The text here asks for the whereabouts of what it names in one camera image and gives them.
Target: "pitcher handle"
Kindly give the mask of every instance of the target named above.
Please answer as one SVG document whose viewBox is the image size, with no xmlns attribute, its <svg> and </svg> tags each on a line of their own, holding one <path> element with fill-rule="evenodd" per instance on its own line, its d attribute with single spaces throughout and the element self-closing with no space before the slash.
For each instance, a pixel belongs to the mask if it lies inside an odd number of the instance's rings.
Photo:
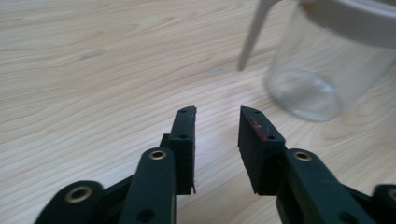
<svg viewBox="0 0 396 224">
<path fill-rule="evenodd" d="M 268 11 L 271 6 L 280 0 L 261 0 L 259 3 L 259 7 L 256 10 L 256 15 L 254 16 L 254 21 L 251 25 L 250 32 L 247 36 L 247 40 L 245 42 L 245 46 L 242 50 L 241 56 L 238 62 L 238 70 L 243 71 L 248 63 L 248 57 L 250 56 L 250 52 L 253 50 L 254 44 L 256 43 L 257 37 L 259 36 L 260 29 L 262 28 L 262 24 L 267 17 Z"/>
</svg>

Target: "clear plastic pitcher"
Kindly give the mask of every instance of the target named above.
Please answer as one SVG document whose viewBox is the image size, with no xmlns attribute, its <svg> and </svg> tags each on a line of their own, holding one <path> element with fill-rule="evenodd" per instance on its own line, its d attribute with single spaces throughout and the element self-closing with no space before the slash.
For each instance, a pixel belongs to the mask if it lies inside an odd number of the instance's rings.
<svg viewBox="0 0 396 224">
<path fill-rule="evenodd" d="M 248 61 L 265 14 L 262 0 L 245 45 Z M 337 118 L 396 61 L 396 6 L 373 0 L 313 0 L 295 8 L 264 84 L 270 96 L 304 119 Z"/>
</svg>

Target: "white pitcher lid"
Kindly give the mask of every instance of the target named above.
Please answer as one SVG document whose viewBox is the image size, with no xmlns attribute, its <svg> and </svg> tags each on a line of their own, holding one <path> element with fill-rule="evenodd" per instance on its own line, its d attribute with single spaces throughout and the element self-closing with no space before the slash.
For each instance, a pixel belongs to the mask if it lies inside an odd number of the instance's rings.
<svg viewBox="0 0 396 224">
<path fill-rule="evenodd" d="M 337 34 L 396 48 L 396 0 L 303 0 L 306 16 Z"/>
</svg>

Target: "wood grain surface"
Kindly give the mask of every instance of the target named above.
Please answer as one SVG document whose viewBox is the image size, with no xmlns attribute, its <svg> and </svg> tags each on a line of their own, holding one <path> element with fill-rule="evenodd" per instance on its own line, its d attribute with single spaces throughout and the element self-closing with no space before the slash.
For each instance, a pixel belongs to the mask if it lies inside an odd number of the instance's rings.
<svg viewBox="0 0 396 224">
<path fill-rule="evenodd" d="M 6 0 L 0 3 L 0 223 L 33 223 L 64 186 L 134 173 L 198 107 L 197 194 L 177 223 L 280 223 L 253 193 L 237 148 L 240 105 L 260 109 L 337 178 L 371 194 L 396 183 L 396 69 L 339 119 L 297 119 L 263 80 L 293 2 L 277 4 L 244 72 L 236 61 L 256 0 Z"/>
</svg>

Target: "light wood tabletop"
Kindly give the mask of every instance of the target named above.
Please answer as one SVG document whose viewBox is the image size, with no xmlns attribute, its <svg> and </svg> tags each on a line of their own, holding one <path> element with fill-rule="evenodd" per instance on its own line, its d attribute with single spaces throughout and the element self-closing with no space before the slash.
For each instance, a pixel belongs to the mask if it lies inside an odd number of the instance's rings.
<svg viewBox="0 0 396 224">
<path fill-rule="evenodd" d="M 75 181 L 108 188 L 133 174 L 188 105 L 198 110 L 197 193 L 177 196 L 177 223 L 280 223 L 275 197 L 253 193 L 240 157 L 241 105 L 342 183 L 367 194 L 396 183 L 396 69 L 339 119 L 295 118 L 263 86 L 295 2 L 273 8 L 247 69 L 236 70 L 257 4 L 2 1 L 0 223 L 33 223 Z"/>
</svg>

